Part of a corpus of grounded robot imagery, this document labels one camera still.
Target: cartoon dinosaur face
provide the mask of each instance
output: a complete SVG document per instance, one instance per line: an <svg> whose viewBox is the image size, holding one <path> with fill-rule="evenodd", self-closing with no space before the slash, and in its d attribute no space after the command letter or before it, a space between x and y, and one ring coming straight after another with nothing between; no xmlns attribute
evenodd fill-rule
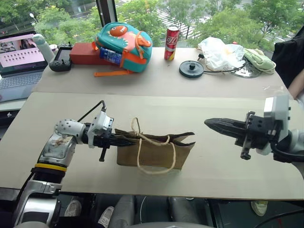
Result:
<svg viewBox="0 0 304 228"><path fill-rule="evenodd" d="M128 31L128 28L123 25L119 25L110 29L111 36L120 37Z"/></svg>

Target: red box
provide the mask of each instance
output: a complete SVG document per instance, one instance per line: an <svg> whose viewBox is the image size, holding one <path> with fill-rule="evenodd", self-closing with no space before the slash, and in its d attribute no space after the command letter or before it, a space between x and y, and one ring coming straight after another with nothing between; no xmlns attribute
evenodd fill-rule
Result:
<svg viewBox="0 0 304 228"><path fill-rule="evenodd" d="M70 57L73 64L81 65L115 65L99 57L99 50L94 50L91 43L75 43Z"/></svg>

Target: yellow ring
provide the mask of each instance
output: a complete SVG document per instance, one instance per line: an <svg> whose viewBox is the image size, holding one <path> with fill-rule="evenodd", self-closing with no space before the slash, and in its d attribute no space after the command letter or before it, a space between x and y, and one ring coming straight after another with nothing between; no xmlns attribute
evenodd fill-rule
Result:
<svg viewBox="0 0 304 228"><path fill-rule="evenodd" d="M46 168L46 169L52 169L52 170L59 170L66 172L67 169L65 167L57 166L57 165L50 165L50 164L43 164L43 163L37 163L35 165L37 168Z"/></svg>

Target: green cloth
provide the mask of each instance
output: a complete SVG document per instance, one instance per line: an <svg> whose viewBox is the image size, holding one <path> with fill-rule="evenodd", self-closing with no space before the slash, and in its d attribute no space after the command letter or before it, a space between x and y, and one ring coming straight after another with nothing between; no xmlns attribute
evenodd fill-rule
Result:
<svg viewBox="0 0 304 228"><path fill-rule="evenodd" d="M244 56L260 71L267 74L273 74L275 72L276 64L271 61L264 53L259 49L247 49L244 48Z"/></svg>

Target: brown paper bag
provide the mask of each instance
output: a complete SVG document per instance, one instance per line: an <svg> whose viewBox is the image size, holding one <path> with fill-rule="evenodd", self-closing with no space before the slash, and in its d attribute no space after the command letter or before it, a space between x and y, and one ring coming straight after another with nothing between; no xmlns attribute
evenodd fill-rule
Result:
<svg viewBox="0 0 304 228"><path fill-rule="evenodd" d="M121 138L128 139L136 143L136 145L118 147L117 148L117 164L125 166L138 166L137 155L139 149L140 136L137 136L135 132L126 132L115 129L115 133ZM169 134L164 136L156 136L150 134L143 134L148 139L153 140L157 143L164 143L167 141L168 136L170 137L169 143L174 144L176 158L174 169L182 169L190 150L194 146L195 142L182 143L181 141L187 138L189 135L194 135L192 132L183 134ZM170 168L173 159L173 147L172 144L156 146L151 144L145 139L142 139L139 163L140 165L156 166Z"/></svg>

